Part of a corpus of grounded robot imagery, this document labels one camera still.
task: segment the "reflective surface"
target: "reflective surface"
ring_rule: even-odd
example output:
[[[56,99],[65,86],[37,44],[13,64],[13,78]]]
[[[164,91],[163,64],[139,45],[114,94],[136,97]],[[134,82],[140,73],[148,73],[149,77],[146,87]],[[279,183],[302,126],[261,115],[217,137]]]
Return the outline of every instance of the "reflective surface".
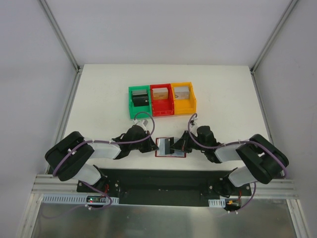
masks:
[[[46,216],[75,205],[42,204]],[[238,215],[221,208],[118,205],[37,217],[33,238],[292,238],[284,200],[254,200]]]

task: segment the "plastic storage bin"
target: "plastic storage bin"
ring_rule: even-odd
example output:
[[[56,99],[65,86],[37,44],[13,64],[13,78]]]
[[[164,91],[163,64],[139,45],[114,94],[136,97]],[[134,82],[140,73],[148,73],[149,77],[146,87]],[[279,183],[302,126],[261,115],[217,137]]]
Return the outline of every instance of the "plastic storage bin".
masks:
[[[132,101],[132,91],[138,91],[138,90],[146,90],[147,95],[149,97],[149,104],[147,106],[140,106],[140,107],[135,107],[134,103]],[[150,94],[150,86],[145,85],[145,86],[134,86],[134,87],[129,87],[129,112],[130,112],[130,118],[134,119],[134,116],[136,113],[139,112],[147,112],[150,115],[152,115],[152,101],[151,101],[151,94]],[[138,119],[140,118],[148,118],[148,115],[142,113],[137,116]]]
[[[189,89],[189,99],[177,100],[175,98],[174,88],[187,86]],[[171,83],[173,99],[174,99],[174,108],[175,115],[181,114],[193,114],[196,112],[196,97],[194,94],[193,85],[191,82],[186,83]]]
[[[154,100],[152,89],[156,88],[167,88],[168,98],[161,100]],[[150,85],[151,91],[151,102],[152,102],[152,112],[153,116],[171,116],[174,115],[174,96],[172,87],[170,84],[157,84]]]

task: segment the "yellow bin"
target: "yellow bin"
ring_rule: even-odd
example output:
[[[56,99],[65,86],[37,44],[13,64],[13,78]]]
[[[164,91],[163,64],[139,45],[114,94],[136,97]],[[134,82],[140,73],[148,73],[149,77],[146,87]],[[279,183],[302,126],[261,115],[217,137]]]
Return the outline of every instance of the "yellow bin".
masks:
[[[194,94],[193,85],[191,82],[186,83],[171,83],[173,98],[174,98],[174,107],[175,107],[175,115],[181,114],[193,114],[196,112],[196,97]],[[175,98],[175,88],[177,87],[185,87],[187,86],[189,89],[189,99],[176,99]]]

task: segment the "white wall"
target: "white wall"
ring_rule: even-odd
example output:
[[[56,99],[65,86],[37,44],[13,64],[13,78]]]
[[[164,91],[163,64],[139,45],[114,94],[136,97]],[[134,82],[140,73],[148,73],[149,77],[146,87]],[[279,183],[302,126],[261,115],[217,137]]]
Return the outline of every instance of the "white wall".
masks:
[[[300,1],[256,71],[273,140],[290,160],[312,237],[317,235],[316,12],[316,0]]]
[[[0,32],[0,237],[13,238],[75,72],[37,1],[1,1]]]
[[[252,66],[290,0],[48,0],[80,65]]]

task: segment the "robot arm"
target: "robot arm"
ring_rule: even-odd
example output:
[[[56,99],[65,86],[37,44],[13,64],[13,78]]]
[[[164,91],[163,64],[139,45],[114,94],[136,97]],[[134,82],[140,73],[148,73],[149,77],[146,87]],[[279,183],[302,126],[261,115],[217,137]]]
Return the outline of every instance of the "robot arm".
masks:
[[[192,131],[196,123],[192,120],[190,125]],[[265,147],[284,167],[289,165],[286,156],[259,134],[252,136],[248,144],[238,143],[225,146],[217,142],[209,126],[198,127],[197,136],[193,134],[190,136],[189,133],[191,132],[188,130],[184,131],[182,137],[171,148],[186,153],[192,152],[193,149],[200,150],[213,163],[242,160],[246,165],[232,170],[213,186],[213,191],[224,197],[230,196],[247,183],[259,181],[268,184],[282,172],[281,165],[267,151],[257,145]],[[206,149],[199,144],[205,147],[215,147],[215,149]]]
[[[50,149],[45,159],[54,169],[53,175],[61,181],[74,178],[101,191],[108,184],[107,178],[96,166],[86,164],[87,160],[121,159],[128,156],[131,150],[141,153],[157,150],[150,137],[152,132],[146,130],[146,125],[146,120],[136,120],[126,133],[111,141],[85,140],[75,131]],[[196,128],[194,120],[190,121],[190,125],[191,131]],[[218,195],[229,197],[239,191],[241,186],[255,181],[267,184],[289,164],[286,156],[261,135],[254,135],[242,143],[224,145],[217,142],[209,126],[200,126],[196,132],[197,135],[193,135],[189,130],[184,131],[182,137],[171,145],[171,149],[186,153],[191,153],[193,149],[200,150],[213,163],[242,160],[246,165],[230,171],[212,185],[212,190]]]
[[[97,166],[86,164],[91,158],[121,159],[129,155],[131,150],[139,150],[141,153],[157,150],[158,147],[152,138],[145,139],[150,133],[146,130],[147,120],[135,120],[135,124],[126,133],[113,138],[111,141],[97,141],[85,139],[79,132],[74,131],[62,141],[50,149],[45,159],[57,170],[56,176],[61,181],[78,179],[92,185],[98,190],[103,190],[107,184],[107,179]],[[80,144],[68,158],[64,158]]]

